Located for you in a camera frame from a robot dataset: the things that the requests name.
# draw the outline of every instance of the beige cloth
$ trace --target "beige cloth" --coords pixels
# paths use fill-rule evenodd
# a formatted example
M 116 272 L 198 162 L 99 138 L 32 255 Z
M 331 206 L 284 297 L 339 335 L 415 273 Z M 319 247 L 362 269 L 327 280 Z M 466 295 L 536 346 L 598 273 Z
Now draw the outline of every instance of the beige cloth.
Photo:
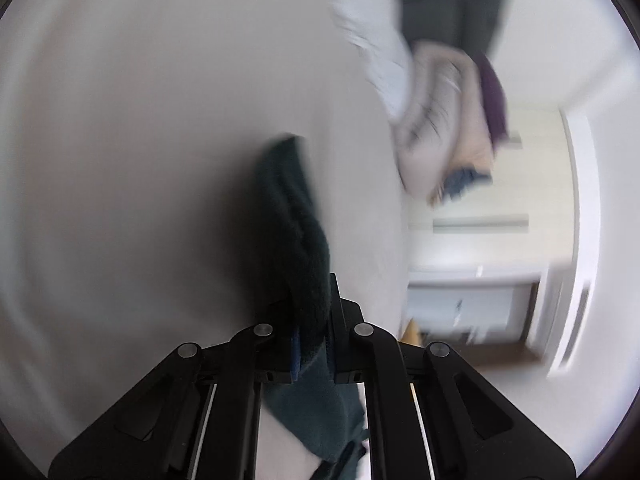
M 460 93 L 446 95 L 447 86 L 440 80 L 452 79 L 446 64 L 460 72 Z M 405 189 L 414 198 L 428 198 L 436 204 L 442 197 L 442 183 L 448 174 L 461 168 L 474 168 L 490 174 L 494 163 L 489 129 L 482 108 L 478 67 L 459 49 L 427 41 L 414 47 L 414 92 L 407 111 L 396 127 L 398 166 Z M 428 120 L 413 140 L 416 124 L 427 113 Z M 444 113 L 449 121 L 438 116 Z M 438 137 L 433 124 L 440 121 Z
M 326 0 L 14 0 L 0 21 L 0 416 L 53 455 L 181 342 L 266 300 L 251 175 L 306 137 L 344 297 L 397 333 L 407 285 L 385 111 Z M 258 479 L 318 459 L 268 413 Z

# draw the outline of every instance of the white blanket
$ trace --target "white blanket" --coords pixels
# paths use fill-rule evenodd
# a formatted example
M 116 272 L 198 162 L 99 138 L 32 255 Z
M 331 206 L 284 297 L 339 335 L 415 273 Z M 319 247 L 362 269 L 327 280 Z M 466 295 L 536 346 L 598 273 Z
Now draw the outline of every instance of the white blanket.
M 385 111 L 325 0 L 14 0 L 0 21 L 0 416 L 42 469 L 178 344 L 265 300 L 250 175 L 306 161 L 344 297 L 398 330 Z M 271 417 L 258 478 L 317 459 Z

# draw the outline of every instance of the white pillow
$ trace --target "white pillow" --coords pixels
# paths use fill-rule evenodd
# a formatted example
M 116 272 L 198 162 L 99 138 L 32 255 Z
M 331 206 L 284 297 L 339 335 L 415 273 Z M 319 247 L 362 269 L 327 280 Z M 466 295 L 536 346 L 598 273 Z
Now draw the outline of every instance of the white pillow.
M 392 123 L 399 121 L 412 85 L 412 56 L 402 33 L 400 0 L 330 0 L 336 22 L 358 47 L 369 81 Z

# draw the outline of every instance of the dark green fabric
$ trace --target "dark green fabric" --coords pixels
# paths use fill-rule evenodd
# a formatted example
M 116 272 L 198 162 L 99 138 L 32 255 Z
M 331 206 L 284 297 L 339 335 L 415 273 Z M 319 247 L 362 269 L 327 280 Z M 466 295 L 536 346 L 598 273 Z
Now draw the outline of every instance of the dark green fabric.
M 402 33 L 409 44 L 437 41 L 470 56 L 486 53 L 502 0 L 402 0 Z
M 302 355 L 298 380 L 268 385 L 264 402 L 324 461 L 313 480 L 351 480 L 366 436 L 364 409 L 357 386 L 334 384 L 327 364 L 329 249 L 300 165 L 298 142 L 288 137 L 271 146 L 255 172 L 260 236 L 268 264 L 288 288 Z

